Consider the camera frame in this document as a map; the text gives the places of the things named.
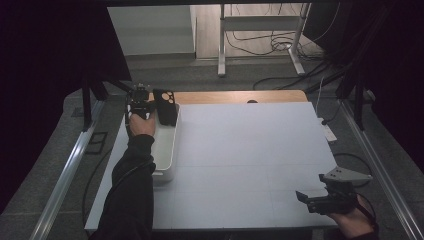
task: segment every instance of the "white tray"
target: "white tray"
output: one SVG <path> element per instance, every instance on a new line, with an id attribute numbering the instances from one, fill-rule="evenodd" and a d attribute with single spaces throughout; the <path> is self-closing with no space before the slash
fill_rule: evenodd
<path id="1" fill-rule="evenodd" d="M 155 143 L 152 146 L 152 156 L 156 163 L 156 171 L 153 173 L 153 181 L 171 181 L 174 178 L 176 159 L 178 156 L 176 145 L 179 141 L 181 119 L 180 107 L 177 104 L 177 124 L 175 127 L 163 126 L 156 116 Z"/>

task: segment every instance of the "black strap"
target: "black strap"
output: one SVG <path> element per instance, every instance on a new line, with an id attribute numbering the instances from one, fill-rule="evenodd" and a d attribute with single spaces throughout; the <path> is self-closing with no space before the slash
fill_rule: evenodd
<path id="1" fill-rule="evenodd" d="M 370 221 L 371 225 L 374 228 L 376 234 L 378 234 L 379 226 L 377 223 L 377 218 L 373 216 L 366 208 L 364 208 L 359 202 L 356 204 L 356 208 L 361 211 Z"/>

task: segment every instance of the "gray floor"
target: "gray floor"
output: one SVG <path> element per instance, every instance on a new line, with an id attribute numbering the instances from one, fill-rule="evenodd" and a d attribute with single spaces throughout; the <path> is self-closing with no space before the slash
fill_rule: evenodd
<path id="1" fill-rule="evenodd" d="M 306 62 L 305 68 L 310 71 L 316 64 L 316 62 Z M 166 60 L 132 57 L 128 59 L 128 65 L 130 66 L 134 82 L 142 82 L 152 87 L 168 88 L 174 91 L 251 90 L 253 83 L 259 79 L 295 76 L 294 68 L 288 57 L 280 59 L 230 60 L 226 78 L 217 76 L 216 61 L 200 61 L 178 57 Z M 319 82 L 321 77 L 322 75 L 319 75 L 306 79 L 300 84 L 293 86 L 292 89 L 305 89 L 308 85 Z M 273 89 L 292 81 L 268 81 L 260 84 L 258 89 Z M 335 82 L 322 89 L 318 105 L 318 112 L 321 117 L 330 118 L 336 112 L 338 103 L 334 98 L 334 90 L 337 85 L 338 83 Z M 81 210 L 84 189 L 102 155 L 113 146 L 118 126 L 123 116 L 124 93 L 115 87 L 109 85 L 107 87 L 111 96 L 106 101 L 101 113 L 101 120 L 95 129 L 95 132 L 108 132 L 106 144 L 100 155 L 85 155 L 83 157 L 48 239 L 75 240 L 87 238 L 83 231 Z M 313 102 L 314 106 L 317 96 L 317 92 L 308 96 L 309 101 Z M 82 118 L 72 117 L 72 115 L 75 108 L 80 108 L 81 105 L 80 92 L 71 94 L 66 98 L 64 113 L 55 132 L 25 182 L 0 217 L 0 239 L 18 240 L 30 237 L 80 134 L 83 123 Z M 370 105 L 364 106 L 364 125 L 375 149 L 384 160 L 384 164 L 394 183 L 412 209 L 420 226 L 424 226 L 423 174 L 381 125 L 370 109 Z M 365 158 L 341 112 L 339 112 L 334 121 L 329 123 L 329 126 L 338 138 L 337 142 L 330 146 L 334 153 L 354 153 Z M 95 150 L 96 147 L 90 146 L 89 149 Z M 338 157 L 336 160 L 340 166 L 366 171 L 361 163 L 351 158 Z M 100 165 L 90 184 L 85 204 L 87 212 L 94 200 L 105 165 L 106 161 Z M 408 238 L 378 180 L 373 181 L 367 187 L 358 189 L 358 192 L 364 193 L 376 208 L 381 227 L 381 239 Z M 322 239 L 322 230 L 315 230 L 313 239 Z"/>

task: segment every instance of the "wall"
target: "wall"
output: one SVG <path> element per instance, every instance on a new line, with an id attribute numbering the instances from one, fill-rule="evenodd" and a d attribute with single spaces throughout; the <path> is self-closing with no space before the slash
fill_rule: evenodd
<path id="1" fill-rule="evenodd" d="M 110 7 L 124 55 L 194 53 L 190 6 Z"/>

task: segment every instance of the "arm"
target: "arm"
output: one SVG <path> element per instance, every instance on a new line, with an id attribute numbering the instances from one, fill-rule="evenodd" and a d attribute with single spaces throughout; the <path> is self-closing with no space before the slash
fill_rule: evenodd
<path id="1" fill-rule="evenodd" d="M 153 179 L 155 164 L 151 146 L 155 118 L 143 120 L 133 114 L 130 129 L 134 137 L 112 172 L 98 230 L 90 239 L 150 239 L 153 225 Z"/>

